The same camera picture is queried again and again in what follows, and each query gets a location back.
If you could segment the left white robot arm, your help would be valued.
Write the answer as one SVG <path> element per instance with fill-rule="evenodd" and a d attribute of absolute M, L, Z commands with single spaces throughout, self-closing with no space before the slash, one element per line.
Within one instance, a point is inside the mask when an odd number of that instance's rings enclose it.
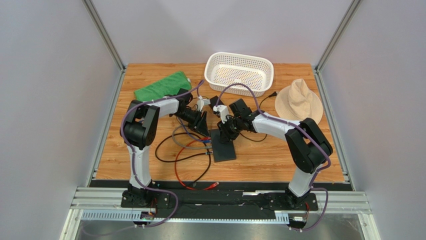
<path fill-rule="evenodd" d="M 190 90 L 180 88 L 175 95 L 151 101 L 132 100 L 122 119 L 120 135 L 126 143 L 131 162 L 128 191 L 142 196 L 154 192 L 150 175 L 150 146 L 153 143 L 159 118 L 175 115 L 186 121 L 192 131 L 209 137 L 207 113 L 193 110 L 188 104 L 193 99 Z"/>

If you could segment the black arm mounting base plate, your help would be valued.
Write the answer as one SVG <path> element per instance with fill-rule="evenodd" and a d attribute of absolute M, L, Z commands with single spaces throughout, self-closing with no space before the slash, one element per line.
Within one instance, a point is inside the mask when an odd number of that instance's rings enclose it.
<path fill-rule="evenodd" d="M 273 220 L 279 211 L 299 212 L 302 216 L 319 210 L 316 195 L 312 192 L 296 198 L 289 194 L 287 185 L 277 192 L 273 184 L 266 184 L 257 191 L 257 183 L 223 182 L 207 189 L 191 190 L 178 182 L 159 181 L 152 183 L 154 192 L 146 196 L 127 189 L 122 193 L 122 208 L 150 209 L 159 218 L 171 216 L 176 219 L 216 220 Z"/>

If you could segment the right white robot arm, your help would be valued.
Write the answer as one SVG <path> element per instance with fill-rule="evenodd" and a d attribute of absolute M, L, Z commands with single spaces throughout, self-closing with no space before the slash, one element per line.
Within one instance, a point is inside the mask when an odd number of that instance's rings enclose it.
<path fill-rule="evenodd" d="M 242 131 L 266 134 L 286 141 L 296 170 L 288 185 L 289 194 L 296 198 L 306 195 L 333 148 L 317 123 L 274 117 L 262 110 L 252 111 L 242 99 L 229 106 L 217 104 L 213 112 L 220 116 L 217 127 L 223 142 L 234 141 Z"/>

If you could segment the black network switch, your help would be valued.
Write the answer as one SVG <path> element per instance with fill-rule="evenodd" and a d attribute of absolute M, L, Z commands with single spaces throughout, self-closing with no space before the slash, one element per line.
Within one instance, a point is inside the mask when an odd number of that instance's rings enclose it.
<path fill-rule="evenodd" d="M 210 139 L 215 163 L 237 159 L 233 142 L 221 142 L 220 130 L 210 130 Z"/>

